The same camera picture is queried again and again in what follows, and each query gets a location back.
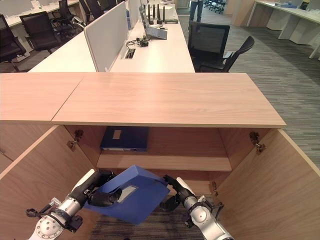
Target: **blue binder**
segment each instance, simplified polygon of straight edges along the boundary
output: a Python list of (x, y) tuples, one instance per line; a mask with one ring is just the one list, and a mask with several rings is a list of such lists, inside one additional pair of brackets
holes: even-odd
[(142, 223), (168, 195), (168, 183), (152, 172), (133, 165), (99, 188), (100, 192), (122, 190), (118, 202), (99, 207), (85, 204), (85, 208), (128, 223)]

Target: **cabinet door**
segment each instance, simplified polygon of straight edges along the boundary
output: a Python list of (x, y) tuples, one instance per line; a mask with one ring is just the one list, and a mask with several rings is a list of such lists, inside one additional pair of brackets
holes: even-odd
[(262, 140), (218, 188), (222, 225), (236, 240), (320, 236), (320, 170), (280, 129)]
[[(77, 181), (93, 168), (82, 150), (71, 151), (73, 140), (64, 126), (53, 126), (0, 174), (0, 239), (25, 240), (35, 230), (37, 218), (26, 209), (42, 209), (53, 197), (63, 201)], [(77, 233), (65, 230), (63, 240), (87, 240), (98, 216), (84, 209)]]
[(0, 123), (0, 151), (14, 161), (40, 138), (50, 124)]

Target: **metal bracket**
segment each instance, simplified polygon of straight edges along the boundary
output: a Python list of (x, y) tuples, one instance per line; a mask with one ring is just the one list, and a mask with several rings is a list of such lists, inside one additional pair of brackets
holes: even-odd
[(212, 182), (212, 190), (214, 192), (214, 195), (216, 197), (218, 197), (219, 193), (218, 193), (218, 190), (217, 190), (217, 183), (215, 181)]
[(68, 141), (66, 145), (74, 152), (76, 150), (76, 145), (80, 142), (80, 139), (82, 138), (84, 134), (84, 131), (81, 129), (74, 131), (74, 140)]
[(256, 148), (256, 154), (260, 155), (267, 147), (264, 144), (259, 144), (259, 138), (260, 138), (259, 133), (252, 131), (249, 133), (249, 137), (252, 144)]

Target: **mesh chair back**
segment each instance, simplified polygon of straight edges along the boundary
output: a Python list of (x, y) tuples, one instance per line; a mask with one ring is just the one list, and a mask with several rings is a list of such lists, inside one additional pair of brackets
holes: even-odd
[(25, 48), (12, 33), (5, 16), (0, 14), (0, 60), (11, 61), (26, 53)]
[(71, 20), (73, 18), (73, 15), (71, 14), (68, 8), (68, 0), (59, 1), (59, 12), (60, 12), (60, 17), (62, 19)]
[(252, 49), (252, 47), (255, 44), (255, 40), (252, 36), (248, 36), (248, 38), (245, 40), (245, 42), (242, 44), (242, 46), (240, 47), (240, 49), (238, 51), (236, 51), (232, 57), (226, 61), (224, 68), (223, 68), (223, 73), (228, 73), (230, 68), (233, 66), (233, 64), (235, 63), (235, 61), (237, 60), (237, 58), (241, 55), (244, 54), (245, 52), (249, 51), (250, 49)]
[(97, 19), (104, 14), (104, 11), (100, 8), (97, 0), (86, 0), (86, 3), (88, 4), (94, 19)]
[(35, 50), (43, 50), (48, 45), (57, 43), (54, 28), (46, 11), (20, 16), (26, 33)]
[(8, 23), (5, 19), (5, 17), (1, 14), (0, 15), (0, 45), (1, 48), (4, 46), (7, 46), (8, 44), (11, 44), (13, 39), (15, 39), (14, 34), (12, 33), (10, 27), (8, 26)]
[(229, 35), (229, 25), (189, 22), (188, 49), (192, 57), (204, 61), (222, 59)]

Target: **wooden countertop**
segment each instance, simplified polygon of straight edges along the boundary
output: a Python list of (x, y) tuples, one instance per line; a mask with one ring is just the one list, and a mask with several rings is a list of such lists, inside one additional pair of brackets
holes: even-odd
[(282, 128), (245, 73), (4, 73), (0, 120), (66, 125)]
[(0, 120), (50, 122), (82, 77), (80, 73), (1, 73)]
[(86, 73), (55, 124), (282, 128), (245, 73)]

